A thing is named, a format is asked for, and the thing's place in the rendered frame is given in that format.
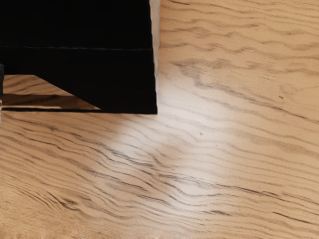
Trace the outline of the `black boxy appliance pale edge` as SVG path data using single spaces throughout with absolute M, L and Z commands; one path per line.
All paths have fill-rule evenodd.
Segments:
M 0 0 L 0 98 L 5 75 L 106 113 L 157 114 L 150 0 Z

